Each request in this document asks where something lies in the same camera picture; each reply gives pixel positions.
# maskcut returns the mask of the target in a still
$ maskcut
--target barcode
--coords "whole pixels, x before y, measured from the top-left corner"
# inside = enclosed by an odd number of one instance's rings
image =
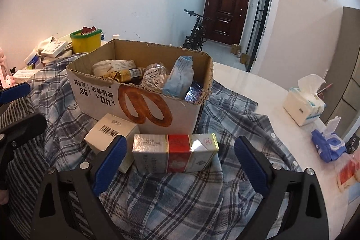
[[[102,128],[100,128],[100,131],[102,131],[103,133],[105,133],[111,137],[116,137],[117,134],[119,133],[118,131],[116,131],[110,127],[107,127],[106,125],[104,125]]]
[[[142,70],[141,69],[130,69],[130,76],[131,78],[136,78],[138,76],[142,76],[143,73],[142,73]]]

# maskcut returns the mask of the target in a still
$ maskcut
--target metal bolt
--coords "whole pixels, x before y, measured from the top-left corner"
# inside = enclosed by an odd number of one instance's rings
[[[306,172],[309,175],[314,175],[315,174],[315,171],[313,169],[311,169],[311,168],[307,168]]]
[[[87,169],[89,168],[89,166],[90,166],[89,162],[82,162],[80,164],[80,169]]]
[[[48,174],[53,174],[55,172],[55,168],[54,167],[50,167],[49,170],[47,170]]]
[[[275,170],[281,170],[281,165],[279,163],[272,163],[272,167],[275,169]]]

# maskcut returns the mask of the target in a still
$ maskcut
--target brown wooden door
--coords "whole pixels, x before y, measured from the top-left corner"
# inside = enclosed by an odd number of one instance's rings
[[[207,37],[225,44],[239,44],[249,0],[206,0],[204,21]]]

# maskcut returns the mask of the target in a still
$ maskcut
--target orange logo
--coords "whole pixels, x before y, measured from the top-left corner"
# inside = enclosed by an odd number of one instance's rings
[[[134,106],[134,109],[137,112],[137,116],[130,114],[125,102],[126,95]],[[163,114],[163,119],[158,119],[151,114],[143,96],[154,102],[154,104]],[[163,127],[169,127],[172,123],[172,113],[163,98],[157,93],[151,93],[143,89],[129,87],[122,84],[119,86],[118,99],[121,109],[125,115],[134,123],[144,124],[146,118],[149,119],[152,123]]]

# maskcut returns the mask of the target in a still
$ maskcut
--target open cardboard box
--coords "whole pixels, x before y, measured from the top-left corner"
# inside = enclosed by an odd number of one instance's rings
[[[165,96],[134,84],[116,83],[92,75],[92,65],[103,60],[134,60],[137,67],[161,62],[172,70],[180,56],[193,57],[194,81],[204,85],[197,104]],[[144,134],[192,134],[212,85],[212,58],[181,47],[112,40],[66,68],[76,102],[85,114],[100,120],[107,113],[132,121]]]

